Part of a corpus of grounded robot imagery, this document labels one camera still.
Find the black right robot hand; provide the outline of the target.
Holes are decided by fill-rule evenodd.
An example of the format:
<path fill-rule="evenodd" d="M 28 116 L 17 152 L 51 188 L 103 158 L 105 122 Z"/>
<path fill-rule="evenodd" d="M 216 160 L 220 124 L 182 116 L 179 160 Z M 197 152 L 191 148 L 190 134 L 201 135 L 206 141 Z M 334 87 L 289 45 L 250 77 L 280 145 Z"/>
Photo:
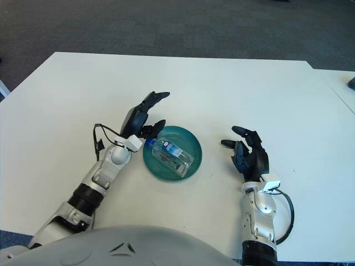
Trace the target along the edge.
<path fill-rule="evenodd" d="M 247 145 L 234 140 L 221 140 L 221 145 L 233 150 L 232 163 L 243 174 L 245 182 L 259 182 L 263 174 L 269 173 L 269 160 L 258 133 L 239 126 L 231 129 L 244 138 Z"/>

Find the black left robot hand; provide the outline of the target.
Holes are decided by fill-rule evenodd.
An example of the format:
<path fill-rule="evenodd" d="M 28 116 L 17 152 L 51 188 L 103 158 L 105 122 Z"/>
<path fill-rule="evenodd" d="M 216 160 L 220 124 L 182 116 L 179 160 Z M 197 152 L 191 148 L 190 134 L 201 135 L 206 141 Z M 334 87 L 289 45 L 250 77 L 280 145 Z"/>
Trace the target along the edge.
<path fill-rule="evenodd" d="M 152 91 L 139 105 L 131 108 L 122 124 L 120 136 L 125 139 L 131 135 L 141 139 L 156 139 L 159 132 L 164 128 L 166 120 L 160 120 L 154 125 L 145 125 L 148 119 L 148 111 L 169 95 L 169 92 L 156 93 Z"/>

